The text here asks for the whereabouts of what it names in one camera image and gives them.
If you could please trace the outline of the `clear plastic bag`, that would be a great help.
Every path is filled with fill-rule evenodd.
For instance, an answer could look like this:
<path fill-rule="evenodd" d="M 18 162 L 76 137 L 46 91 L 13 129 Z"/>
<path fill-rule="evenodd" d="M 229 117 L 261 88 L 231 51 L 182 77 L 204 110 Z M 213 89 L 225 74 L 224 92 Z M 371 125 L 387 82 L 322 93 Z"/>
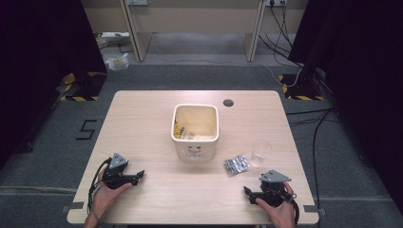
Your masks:
<path fill-rule="evenodd" d="M 109 69 L 114 71 L 126 69 L 129 67 L 129 62 L 126 53 L 116 58 L 108 58 L 105 61 L 105 64 L 108 66 Z"/>

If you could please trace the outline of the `clear plastic packet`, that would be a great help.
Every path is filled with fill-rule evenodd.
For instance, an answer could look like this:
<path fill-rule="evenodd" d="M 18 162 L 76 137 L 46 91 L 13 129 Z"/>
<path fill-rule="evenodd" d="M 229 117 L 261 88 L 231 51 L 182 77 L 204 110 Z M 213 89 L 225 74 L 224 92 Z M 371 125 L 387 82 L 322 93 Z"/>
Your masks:
<path fill-rule="evenodd" d="M 224 166 L 230 175 L 237 175 L 246 171 L 250 167 L 250 162 L 244 154 L 225 160 Z"/>

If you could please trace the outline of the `hazard striped stand base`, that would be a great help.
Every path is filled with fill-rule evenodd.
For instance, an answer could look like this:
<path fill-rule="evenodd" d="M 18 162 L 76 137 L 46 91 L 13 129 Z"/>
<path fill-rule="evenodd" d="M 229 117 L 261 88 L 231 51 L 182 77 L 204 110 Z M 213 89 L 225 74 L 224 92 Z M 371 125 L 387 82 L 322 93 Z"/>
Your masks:
<path fill-rule="evenodd" d="M 83 79 L 77 80 L 73 73 L 63 78 L 66 88 L 62 94 L 62 101 L 85 102 L 97 101 L 106 81 L 106 73 L 88 72 Z"/>
<path fill-rule="evenodd" d="M 302 101 L 323 101 L 317 85 L 311 81 L 300 82 L 297 74 L 282 74 L 278 76 L 286 99 Z"/>

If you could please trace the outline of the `black curtain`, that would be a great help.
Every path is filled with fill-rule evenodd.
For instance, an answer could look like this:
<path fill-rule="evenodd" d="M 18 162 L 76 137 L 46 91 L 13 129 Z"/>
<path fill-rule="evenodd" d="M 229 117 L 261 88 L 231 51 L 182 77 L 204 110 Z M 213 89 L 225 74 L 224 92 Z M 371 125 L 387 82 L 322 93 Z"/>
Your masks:
<path fill-rule="evenodd" d="M 105 70 L 81 0 L 0 0 L 0 168 L 66 75 Z"/>
<path fill-rule="evenodd" d="M 289 59 L 325 71 L 359 149 L 403 215 L 403 0 L 308 0 Z"/>

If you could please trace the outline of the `clear plastic cup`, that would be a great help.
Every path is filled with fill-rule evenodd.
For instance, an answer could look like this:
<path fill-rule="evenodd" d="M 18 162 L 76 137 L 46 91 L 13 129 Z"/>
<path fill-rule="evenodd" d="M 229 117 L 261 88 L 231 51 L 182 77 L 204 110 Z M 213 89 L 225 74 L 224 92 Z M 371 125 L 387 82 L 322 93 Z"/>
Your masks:
<path fill-rule="evenodd" d="M 272 154 L 272 145 L 265 141 L 254 141 L 251 146 L 250 162 L 253 167 L 265 165 Z"/>

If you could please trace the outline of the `light wooden desk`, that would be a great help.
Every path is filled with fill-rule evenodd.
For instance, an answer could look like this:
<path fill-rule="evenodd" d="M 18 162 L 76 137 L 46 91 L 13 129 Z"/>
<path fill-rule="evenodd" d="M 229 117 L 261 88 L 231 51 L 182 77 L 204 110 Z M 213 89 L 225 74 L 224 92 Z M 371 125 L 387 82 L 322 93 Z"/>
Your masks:
<path fill-rule="evenodd" d="M 266 7 L 266 0 L 81 0 L 94 32 L 128 32 L 137 61 L 144 60 L 154 33 L 235 33 L 242 36 L 246 60 L 254 60 L 258 35 L 278 33 L 284 18 L 295 33 L 309 0 L 288 0 L 286 7 Z"/>

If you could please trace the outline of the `crumpled clear plastic wrap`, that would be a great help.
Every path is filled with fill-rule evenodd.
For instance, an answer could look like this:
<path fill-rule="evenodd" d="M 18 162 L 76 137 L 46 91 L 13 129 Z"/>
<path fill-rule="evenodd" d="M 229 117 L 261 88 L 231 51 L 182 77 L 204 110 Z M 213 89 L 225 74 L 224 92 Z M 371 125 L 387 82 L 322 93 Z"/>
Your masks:
<path fill-rule="evenodd" d="M 180 140 L 188 141 L 208 141 L 213 140 L 215 136 L 208 131 L 191 131 L 186 128 L 182 129 L 179 133 Z"/>

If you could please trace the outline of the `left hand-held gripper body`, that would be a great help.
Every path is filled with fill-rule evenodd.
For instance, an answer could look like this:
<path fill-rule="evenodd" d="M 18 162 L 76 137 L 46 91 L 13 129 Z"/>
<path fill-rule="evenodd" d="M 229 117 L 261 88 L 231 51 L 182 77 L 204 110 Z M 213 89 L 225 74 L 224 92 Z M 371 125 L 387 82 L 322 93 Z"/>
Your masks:
<path fill-rule="evenodd" d="M 134 177 L 123 174 L 127 165 L 128 159 L 114 153 L 102 177 L 104 184 L 110 189 L 118 189 L 126 183 L 132 183 Z"/>

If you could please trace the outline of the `grey tape strip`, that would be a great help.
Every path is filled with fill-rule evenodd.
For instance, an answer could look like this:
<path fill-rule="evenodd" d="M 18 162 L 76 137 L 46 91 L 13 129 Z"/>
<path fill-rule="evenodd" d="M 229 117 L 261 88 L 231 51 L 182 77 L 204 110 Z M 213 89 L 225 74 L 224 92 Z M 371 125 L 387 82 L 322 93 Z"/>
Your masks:
<path fill-rule="evenodd" d="M 318 213 L 320 216 L 326 216 L 324 208 L 318 208 L 316 205 L 303 205 L 305 213 Z"/>
<path fill-rule="evenodd" d="M 84 207 L 84 202 L 83 201 L 72 202 L 69 205 L 63 206 L 61 212 L 62 213 L 68 213 L 70 210 L 83 209 L 83 207 Z"/>

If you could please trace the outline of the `person's right hand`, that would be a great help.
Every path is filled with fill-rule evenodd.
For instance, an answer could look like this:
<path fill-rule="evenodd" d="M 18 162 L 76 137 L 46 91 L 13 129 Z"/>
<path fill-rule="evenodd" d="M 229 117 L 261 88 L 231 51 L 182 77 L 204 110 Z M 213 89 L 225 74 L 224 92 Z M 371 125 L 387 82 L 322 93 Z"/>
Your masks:
<path fill-rule="evenodd" d="M 256 199 L 256 203 L 266 211 L 269 221 L 276 228 L 296 228 L 295 217 L 296 212 L 291 201 L 284 201 L 278 207 L 272 207 L 263 199 Z"/>

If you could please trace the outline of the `person's left hand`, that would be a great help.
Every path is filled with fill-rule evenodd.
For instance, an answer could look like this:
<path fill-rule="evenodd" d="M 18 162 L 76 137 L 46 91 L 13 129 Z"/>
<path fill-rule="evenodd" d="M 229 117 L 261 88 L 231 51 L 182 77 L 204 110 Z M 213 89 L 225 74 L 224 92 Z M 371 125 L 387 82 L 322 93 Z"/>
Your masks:
<path fill-rule="evenodd" d="M 125 191 L 132 187 L 131 183 L 126 183 L 118 189 L 109 189 L 103 182 L 104 171 L 101 171 L 98 176 L 99 190 L 93 198 L 93 204 L 90 210 L 90 214 L 93 214 L 99 223 L 101 222 L 105 213 L 114 204 L 117 198 Z"/>

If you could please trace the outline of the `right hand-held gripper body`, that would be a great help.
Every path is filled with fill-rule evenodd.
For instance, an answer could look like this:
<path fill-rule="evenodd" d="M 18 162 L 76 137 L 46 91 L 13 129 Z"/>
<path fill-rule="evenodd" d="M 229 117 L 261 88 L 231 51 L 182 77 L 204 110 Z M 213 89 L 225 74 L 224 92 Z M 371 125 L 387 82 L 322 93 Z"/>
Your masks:
<path fill-rule="evenodd" d="M 259 177 L 260 192 L 256 197 L 264 200 L 272 207 L 280 206 L 284 201 L 291 201 L 292 195 L 285 188 L 284 183 L 292 179 L 275 170 L 269 170 Z"/>

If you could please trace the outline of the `white power strip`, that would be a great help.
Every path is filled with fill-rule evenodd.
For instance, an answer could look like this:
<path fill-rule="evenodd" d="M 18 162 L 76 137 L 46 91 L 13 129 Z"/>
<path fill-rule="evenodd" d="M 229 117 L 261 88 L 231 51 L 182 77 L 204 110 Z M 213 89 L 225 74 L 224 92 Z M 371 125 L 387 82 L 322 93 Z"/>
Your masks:
<path fill-rule="evenodd" d="M 102 38 L 105 39 L 123 39 L 129 37 L 128 32 L 102 32 Z"/>

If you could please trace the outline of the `white square bin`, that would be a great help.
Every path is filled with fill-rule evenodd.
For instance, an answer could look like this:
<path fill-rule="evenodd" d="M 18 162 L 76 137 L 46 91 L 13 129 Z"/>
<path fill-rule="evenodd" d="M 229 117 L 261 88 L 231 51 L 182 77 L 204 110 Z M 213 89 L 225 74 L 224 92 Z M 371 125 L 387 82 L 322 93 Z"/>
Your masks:
<path fill-rule="evenodd" d="M 215 138 L 208 141 L 178 140 L 173 134 L 174 122 L 191 131 L 208 131 Z M 177 155 L 182 161 L 209 162 L 213 160 L 220 138 L 219 111 L 210 104 L 178 104 L 174 109 L 170 136 Z"/>

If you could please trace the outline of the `yellow and black wrapper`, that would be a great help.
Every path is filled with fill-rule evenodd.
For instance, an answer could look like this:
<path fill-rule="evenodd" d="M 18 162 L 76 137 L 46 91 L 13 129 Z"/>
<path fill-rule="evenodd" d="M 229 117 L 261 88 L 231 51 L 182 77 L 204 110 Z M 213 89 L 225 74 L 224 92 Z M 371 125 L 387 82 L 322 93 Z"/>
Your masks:
<path fill-rule="evenodd" d="M 184 132 L 185 132 L 185 127 L 177 122 L 174 122 L 174 130 L 173 130 L 174 137 L 176 139 L 180 140 L 183 138 Z"/>

